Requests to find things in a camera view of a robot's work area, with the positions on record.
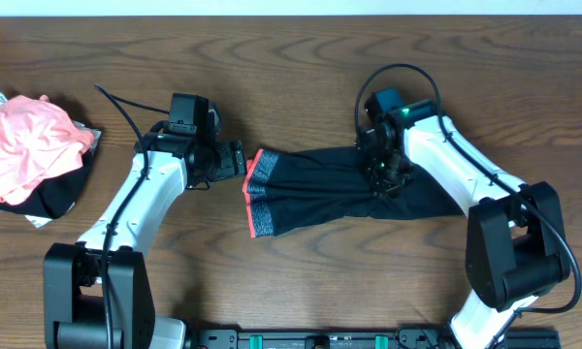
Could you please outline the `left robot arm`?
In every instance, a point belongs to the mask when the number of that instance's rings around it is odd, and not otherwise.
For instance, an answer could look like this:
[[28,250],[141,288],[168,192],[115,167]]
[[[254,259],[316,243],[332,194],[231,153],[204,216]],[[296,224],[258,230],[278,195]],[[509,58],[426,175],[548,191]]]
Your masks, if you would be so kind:
[[137,135],[129,175],[102,216],[43,262],[48,348],[196,348],[188,325],[157,314],[146,255],[186,191],[243,176],[239,141],[221,141],[214,102],[176,93],[166,119]]

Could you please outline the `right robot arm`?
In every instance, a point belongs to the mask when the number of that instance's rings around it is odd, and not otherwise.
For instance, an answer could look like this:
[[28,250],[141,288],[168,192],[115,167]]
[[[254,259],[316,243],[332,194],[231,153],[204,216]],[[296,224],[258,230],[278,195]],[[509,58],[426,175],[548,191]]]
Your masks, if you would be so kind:
[[471,287],[441,333],[418,329],[438,348],[506,348],[514,320],[569,277],[581,278],[566,243],[561,203],[546,182],[529,185],[479,152],[430,100],[406,104],[394,88],[366,101],[359,131],[362,173],[374,194],[399,197],[425,171],[468,220]]

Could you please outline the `black leggings red waistband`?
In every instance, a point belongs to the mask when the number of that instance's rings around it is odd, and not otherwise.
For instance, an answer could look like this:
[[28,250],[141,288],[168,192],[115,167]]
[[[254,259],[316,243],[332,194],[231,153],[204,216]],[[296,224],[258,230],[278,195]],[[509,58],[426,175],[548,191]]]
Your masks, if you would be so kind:
[[250,235],[279,236],[343,217],[416,220],[458,216],[456,202],[422,168],[394,197],[375,195],[353,147],[281,153],[261,148],[242,186]]

